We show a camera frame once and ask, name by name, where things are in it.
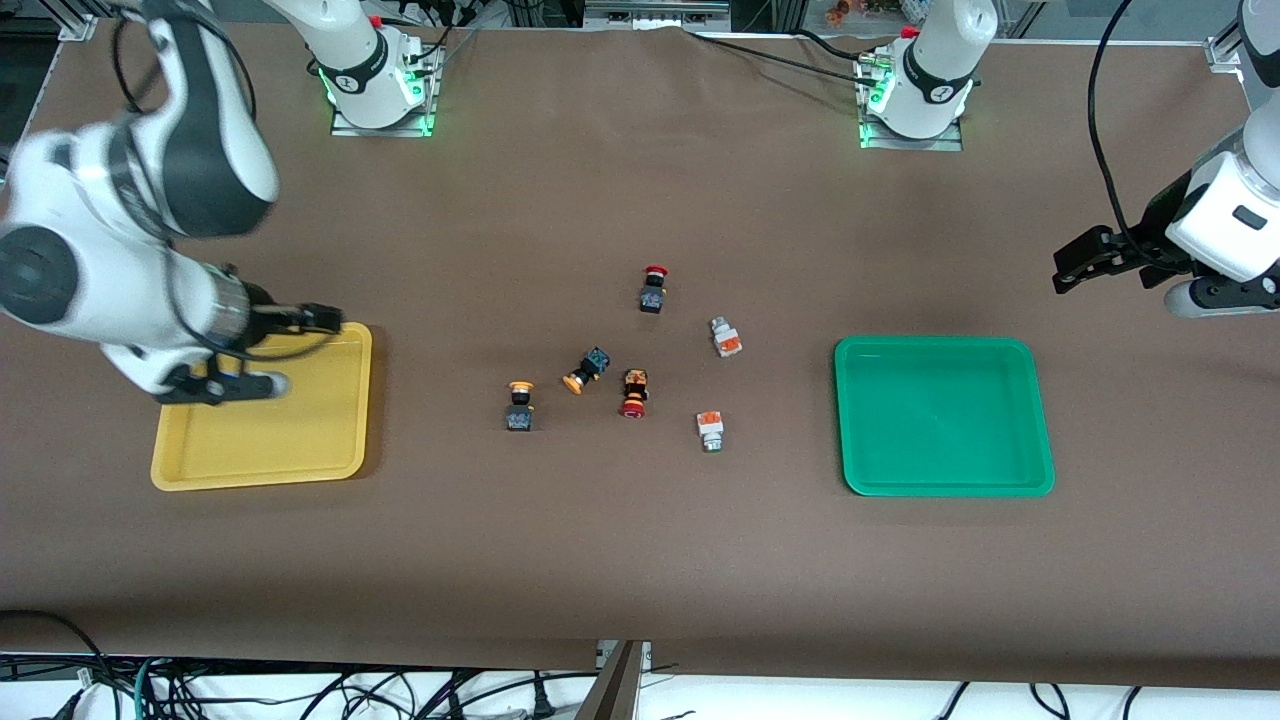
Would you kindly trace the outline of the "silver metal box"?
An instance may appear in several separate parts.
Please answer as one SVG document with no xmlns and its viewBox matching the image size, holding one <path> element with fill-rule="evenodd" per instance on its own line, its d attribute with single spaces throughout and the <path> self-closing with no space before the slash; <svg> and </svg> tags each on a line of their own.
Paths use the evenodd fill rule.
<svg viewBox="0 0 1280 720">
<path fill-rule="evenodd" d="M 585 29 L 731 32 L 730 0 L 584 0 Z"/>
</svg>

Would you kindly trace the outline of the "yellow plastic tray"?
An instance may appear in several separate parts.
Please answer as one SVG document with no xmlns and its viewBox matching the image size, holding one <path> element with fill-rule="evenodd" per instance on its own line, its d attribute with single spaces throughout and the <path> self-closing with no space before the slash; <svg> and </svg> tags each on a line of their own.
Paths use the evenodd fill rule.
<svg viewBox="0 0 1280 720">
<path fill-rule="evenodd" d="M 275 372 L 279 398 L 161 407 L 150 475 L 166 492 L 344 480 L 364 465 L 374 337 L 357 322 Z"/>
</svg>

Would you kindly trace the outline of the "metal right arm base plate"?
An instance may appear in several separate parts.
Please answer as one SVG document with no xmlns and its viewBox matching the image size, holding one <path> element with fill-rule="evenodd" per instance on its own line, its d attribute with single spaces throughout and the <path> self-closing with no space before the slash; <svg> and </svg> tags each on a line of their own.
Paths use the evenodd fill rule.
<svg viewBox="0 0 1280 720">
<path fill-rule="evenodd" d="M 426 138 L 433 135 L 434 122 L 433 109 L 415 108 L 392 126 L 362 128 L 352 124 L 340 111 L 334 110 L 330 135 L 335 137 Z"/>
</svg>

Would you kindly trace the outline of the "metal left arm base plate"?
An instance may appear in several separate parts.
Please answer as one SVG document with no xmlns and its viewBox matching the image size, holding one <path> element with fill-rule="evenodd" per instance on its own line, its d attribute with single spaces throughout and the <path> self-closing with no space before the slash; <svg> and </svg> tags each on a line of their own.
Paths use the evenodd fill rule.
<svg viewBox="0 0 1280 720">
<path fill-rule="evenodd" d="M 859 117 L 859 141 L 861 149 L 910 150 L 931 152 L 961 152 L 963 131 L 959 120 L 952 120 L 938 136 L 931 138 L 909 138 L 895 133 L 882 118 Z"/>
</svg>

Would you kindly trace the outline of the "green plastic tray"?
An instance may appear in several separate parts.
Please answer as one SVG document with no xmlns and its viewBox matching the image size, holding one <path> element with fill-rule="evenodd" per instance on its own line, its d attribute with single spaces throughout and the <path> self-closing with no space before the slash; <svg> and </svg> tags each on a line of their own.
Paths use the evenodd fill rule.
<svg viewBox="0 0 1280 720">
<path fill-rule="evenodd" d="M 878 498 L 1038 498 L 1056 470 L 1019 340 L 849 336 L 832 356 L 844 480 Z"/>
</svg>

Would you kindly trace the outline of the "orange pink background objects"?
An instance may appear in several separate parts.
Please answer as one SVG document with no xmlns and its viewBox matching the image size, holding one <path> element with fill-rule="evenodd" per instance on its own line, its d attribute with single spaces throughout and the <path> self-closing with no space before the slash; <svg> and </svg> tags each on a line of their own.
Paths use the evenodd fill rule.
<svg viewBox="0 0 1280 720">
<path fill-rule="evenodd" d="M 832 28 L 844 27 L 850 22 L 897 22 L 905 18 L 900 0 L 829 0 L 823 17 Z"/>
</svg>

